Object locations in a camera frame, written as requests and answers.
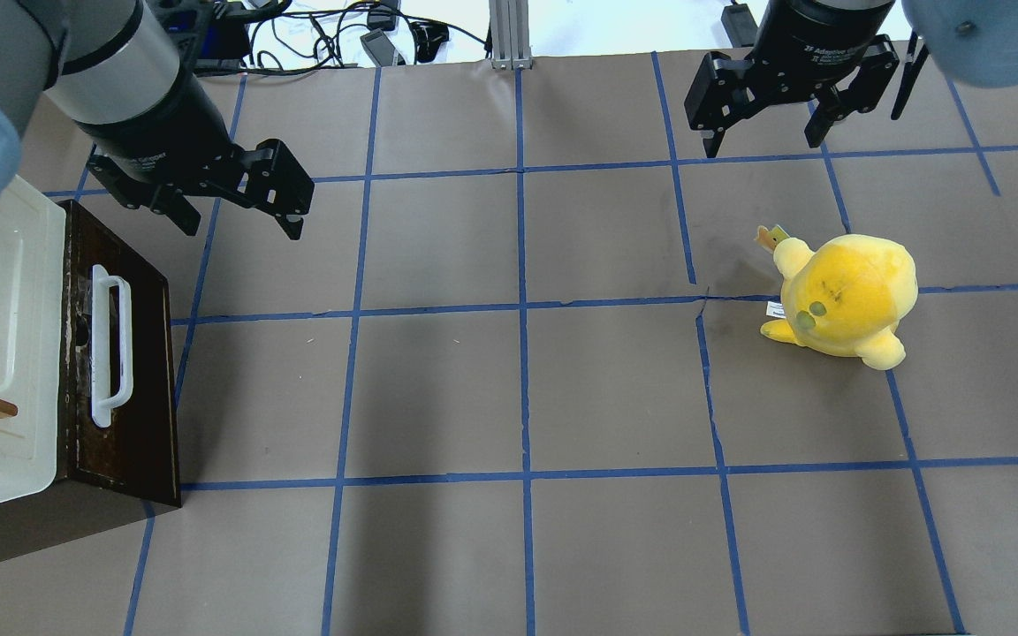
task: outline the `white floor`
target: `white floor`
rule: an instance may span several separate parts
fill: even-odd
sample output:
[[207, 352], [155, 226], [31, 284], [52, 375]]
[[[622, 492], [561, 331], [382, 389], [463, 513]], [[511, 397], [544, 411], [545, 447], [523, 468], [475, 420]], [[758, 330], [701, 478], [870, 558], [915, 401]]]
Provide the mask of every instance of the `white floor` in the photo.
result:
[[[339, 0], [296, 0], [291, 11], [338, 9], [348, 3]], [[645, 53], [649, 51], [686, 51], [691, 49], [726, 49], [730, 47], [720, 23], [724, 0], [656, 0], [654, 9], [639, 8], [625, 0], [530, 0], [529, 41], [534, 56], [605, 56], [615, 53]], [[747, 0], [756, 23], [765, 15], [768, 0]], [[489, 25], [489, 3], [484, 0], [401, 0], [400, 10], [411, 16], [435, 17], [460, 25], [477, 37], [486, 37]], [[345, 23], [362, 23], [355, 16]], [[335, 24], [326, 20], [323, 24]], [[884, 32], [893, 40], [909, 37], [909, 23], [894, 6]], [[350, 30], [342, 36], [344, 60], [348, 64], [373, 65], [357, 42], [360, 30]], [[278, 21], [278, 35], [299, 50], [312, 48], [315, 40], [305, 20]], [[392, 43], [406, 59], [412, 60], [412, 41], [405, 30], [389, 34]], [[305, 67], [310, 59], [302, 59], [287, 51], [272, 37], [270, 24], [259, 34], [256, 50], [266, 50], [278, 57], [286, 68]], [[485, 50], [468, 37], [452, 33], [449, 44], [440, 50], [436, 62], [480, 60]]]

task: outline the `stuffed animal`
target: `stuffed animal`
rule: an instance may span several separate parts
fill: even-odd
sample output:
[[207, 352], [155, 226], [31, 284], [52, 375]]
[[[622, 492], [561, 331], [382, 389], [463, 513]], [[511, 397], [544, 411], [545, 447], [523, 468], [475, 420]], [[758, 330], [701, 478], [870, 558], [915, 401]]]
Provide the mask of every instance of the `stuffed animal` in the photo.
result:
[[894, 330], [917, 301], [914, 259], [885, 238], [846, 234], [811, 251], [778, 225], [759, 228], [756, 241], [773, 251], [784, 277], [785, 317], [760, 334], [831, 355], [857, 357], [885, 371], [906, 357]]

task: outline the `white handle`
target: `white handle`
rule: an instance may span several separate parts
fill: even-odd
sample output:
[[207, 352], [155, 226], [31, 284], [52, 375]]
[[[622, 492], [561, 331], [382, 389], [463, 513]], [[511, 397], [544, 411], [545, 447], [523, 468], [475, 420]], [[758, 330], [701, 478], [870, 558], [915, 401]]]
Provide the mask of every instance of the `white handle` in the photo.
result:
[[[110, 393], [112, 362], [109, 346], [109, 289], [117, 287], [117, 321], [120, 324], [120, 390]], [[93, 266], [93, 322], [90, 370], [93, 374], [93, 422], [102, 429], [112, 425], [112, 410], [132, 396], [132, 287], [128, 281]]]

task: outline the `plush toy arm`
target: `plush toy arm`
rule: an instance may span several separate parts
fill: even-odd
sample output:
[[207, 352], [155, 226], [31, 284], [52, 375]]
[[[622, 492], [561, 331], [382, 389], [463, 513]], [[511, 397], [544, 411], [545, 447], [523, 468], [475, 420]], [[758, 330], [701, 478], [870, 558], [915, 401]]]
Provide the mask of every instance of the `plush toy arm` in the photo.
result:
[[882, 330], [864, 343], [855, 347], [855, 355], [863, 358], [863, 362], [871, 369], [885, 371], [900, 365], [906, 357], [906, 347], [890, 330]]
[[776, 342], [803, 346], [803, 343], [796, 339], [795, 332], [792, 331], [792, 326], [783, 317], [780, 321], [769, 321], [761, 325], [760, 335], [768, 339], [774, 339]]
[[777, 243], [776, 251], [773, 252], [776, 269], [780, 270], [784, 279], [799, 274], [800, 270], [803, 270], [803, 266], [811, 261], [811, 256], [815, 256], [815, 252], [811, 251], [807, 243], [800, 238], [784, 238], [783, 241]]

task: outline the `metal post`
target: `metal post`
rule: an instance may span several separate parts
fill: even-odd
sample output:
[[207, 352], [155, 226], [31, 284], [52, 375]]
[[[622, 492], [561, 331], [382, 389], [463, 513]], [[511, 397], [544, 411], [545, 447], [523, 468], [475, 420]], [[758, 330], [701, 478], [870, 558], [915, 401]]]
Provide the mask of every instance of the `metal post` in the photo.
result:
[[490, 0], [493, 68], [532, 68], [528, 47], [528, 0]]

